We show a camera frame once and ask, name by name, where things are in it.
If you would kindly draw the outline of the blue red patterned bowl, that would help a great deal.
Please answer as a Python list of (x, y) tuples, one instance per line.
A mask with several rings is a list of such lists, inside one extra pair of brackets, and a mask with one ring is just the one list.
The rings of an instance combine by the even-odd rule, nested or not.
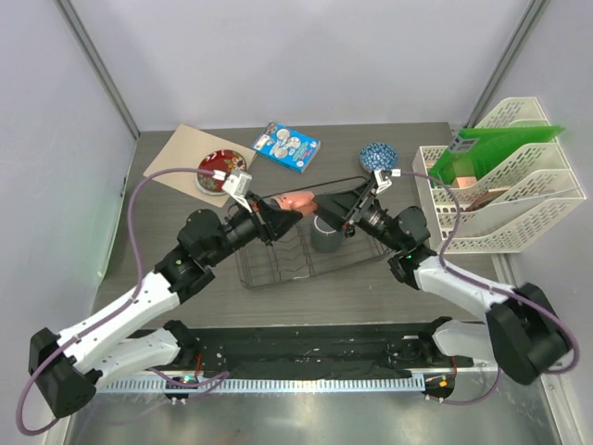
[(373, 142), (361, 149), (360, 164), (366, 172), (393, 170), (398, 166), (398, 155), (389, 144)]

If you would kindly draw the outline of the dark red plate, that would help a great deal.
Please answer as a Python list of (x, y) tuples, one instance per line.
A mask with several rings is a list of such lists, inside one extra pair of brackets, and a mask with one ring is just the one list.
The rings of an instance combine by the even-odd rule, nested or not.
[[(230, 173), (232, 170), (245, 171), (247, 161), (244, 156), (234, 150), (217, 150), (206, 155), (198, 165), (199, 169)], [(223, 193), (224, 180), (216, 179), (210, 175), (198, 173), (196, 186), (204, 193), (220, 195)]]

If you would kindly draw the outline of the pink mug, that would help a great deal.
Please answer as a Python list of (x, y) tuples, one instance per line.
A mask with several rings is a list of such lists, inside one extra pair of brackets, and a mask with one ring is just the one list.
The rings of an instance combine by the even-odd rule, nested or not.
[(297, 211), (303, 216), (308, 216), (317, 210), (314, 198), (315, 195), (311, 191), (299, 190), (275, 195), (271, 198), (270, 203), (280, 210)]

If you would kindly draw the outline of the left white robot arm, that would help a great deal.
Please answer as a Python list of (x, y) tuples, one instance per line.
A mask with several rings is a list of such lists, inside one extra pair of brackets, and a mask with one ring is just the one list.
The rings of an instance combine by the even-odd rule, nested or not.
[(215, 275), (213, 267), (254, 240), (282, 238), (304, 217), (284, 197), (250, 196), (232, 217), (212, 210), (189, 215), (178, 244), (139, 283), (103, 310), (55, 334), (44, 328), (32, 336), (29, 373), (55, 418), (78, 412), (98, 389), (137, 371), (195, 362), (198, 341), (180, 321), (150, 335), (129, 339), (136, 329), (181, 306)]

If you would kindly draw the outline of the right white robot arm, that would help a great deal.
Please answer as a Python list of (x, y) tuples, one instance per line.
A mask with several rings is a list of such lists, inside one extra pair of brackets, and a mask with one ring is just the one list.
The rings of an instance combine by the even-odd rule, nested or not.
[(447, 299), (484, 319), (499, 367), (515, 382), (532, 383), (568, 352), (574, 336), (543, 291), (530, 283), (512, 288), (450, 265), (430, 249), (423, 211), (410, 206), (392, 217), (371, 184), (313, 199), (316, 215), (336, 231), (361, 229), (394, 253), (388, 264), (402, 284)]

